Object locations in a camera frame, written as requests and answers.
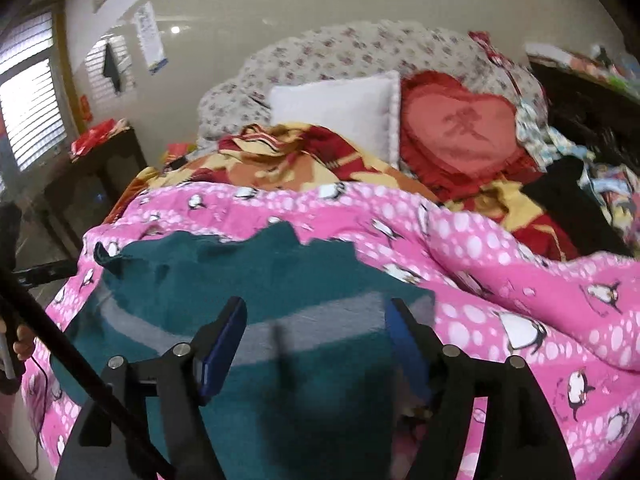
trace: white wall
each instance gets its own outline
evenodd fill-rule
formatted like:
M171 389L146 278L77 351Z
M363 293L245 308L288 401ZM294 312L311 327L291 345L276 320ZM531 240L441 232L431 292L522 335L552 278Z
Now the white wall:
M168 142L195 138L196 109L207 89L237 74L257 50L322 25L389 19L459 32L487 30L494 45L516 60L524 58L525 41L583 53L595 42L612 52L623 47L620 31L598 0L150 0L168 59L151 75L130 22L146 1L108 0L94 15L92 0L68 0L67 27L78 94L89 96L96 121L129 118L153 164ZM82 58L116 22L110 32L126 41L136 89L107 109L92 101ZM170 32L174 25L179 34Z
M94 13L94 0L66 0L66 36L71 70L137 0L107 0Z

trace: white pillow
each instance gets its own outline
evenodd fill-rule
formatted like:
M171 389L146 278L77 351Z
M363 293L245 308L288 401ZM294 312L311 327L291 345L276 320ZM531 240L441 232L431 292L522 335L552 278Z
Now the white pillow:
M398 168L400 74L274 86L269 94L271 125L309 123L352 140Z

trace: teal towel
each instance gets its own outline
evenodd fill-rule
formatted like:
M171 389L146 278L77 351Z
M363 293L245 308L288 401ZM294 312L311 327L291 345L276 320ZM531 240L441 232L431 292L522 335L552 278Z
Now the teal towel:
M222 392L201 409L229 480L387 478L392 431L391 346L385 302L433 311L433 293L360 263L352 244L303 246L281 222L245 242L176 232L134 242L104 266L98 287L65 333L100 372L109 357L153 358L214 320L230 296L248 326ZM286 381L274 327L284 334ZM62 389L86 395L54 358ZM157 399L152 441L164 450Z

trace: window blinds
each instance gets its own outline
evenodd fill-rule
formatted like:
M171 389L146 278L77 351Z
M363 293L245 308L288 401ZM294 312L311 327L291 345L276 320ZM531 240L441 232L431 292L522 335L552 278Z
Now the window blinds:
M127 44L124 41L124 36L114 35L108 38L113 49L113 55L116 58L117 63L121 63L124 59L129 57L127 51ZM116 100L118 95L113 89L113 83L110 79L102 75L102 69L104 67L104 51L107 45L106 40L100 40L94 45L84 58L84 66L86 67L87 74L89 76L89 85L91 85L91 93L94 98L94 105L100 114L108 115L113 110L113 107L118 104ZM129 69L126 69L121 74L122 78L122 94L127 94L133 87L133 78Z
M50 12L22 22L0 47L0 74L21 61L53 46L53 20Z
M20 170L65 139L48 59L0 86L0 106Z

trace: floral headboard cover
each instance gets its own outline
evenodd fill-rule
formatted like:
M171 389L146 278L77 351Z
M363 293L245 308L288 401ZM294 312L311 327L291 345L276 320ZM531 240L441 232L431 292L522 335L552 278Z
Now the floral headboard cover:
M457 78L473 92L520 96L503 68L469 35L417 22L354 22L310 30L248 58L240 72L206 92L198 105L198 147L190 158L217 149L217 140L249 123L268 124L269 90L322 79L354 78L398 70L409 75L437 70ZM510 66L524 99L546 117L543 91L527 69Z

